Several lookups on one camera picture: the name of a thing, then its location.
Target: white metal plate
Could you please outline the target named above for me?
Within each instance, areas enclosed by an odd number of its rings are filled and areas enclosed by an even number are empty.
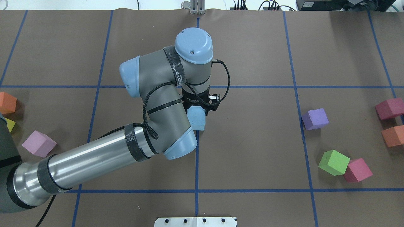
[[[236,217],[158,218],[154,227],[237,227]]]

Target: metal bracket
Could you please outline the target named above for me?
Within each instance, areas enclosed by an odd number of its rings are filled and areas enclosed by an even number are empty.
[[[205,14],[205,0],[191,0],[189,12],[193,15]]]
[[[154,227],[237,227],[236,217],[158,218]]]

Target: purple cube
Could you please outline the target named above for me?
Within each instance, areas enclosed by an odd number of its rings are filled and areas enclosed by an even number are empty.
[[[322,128],[329,124],[326,112],[323,108],[309,110],[302,116],[306,130]]]
[[[22,146],[33,155],[44,158],[56,146],[56,142],[47,135],[34,131]]]

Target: white label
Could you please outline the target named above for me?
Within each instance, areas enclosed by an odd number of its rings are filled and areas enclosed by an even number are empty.
[[[303,7],[312,7],[314,5],[314,2],[305,2],[303,4]]]

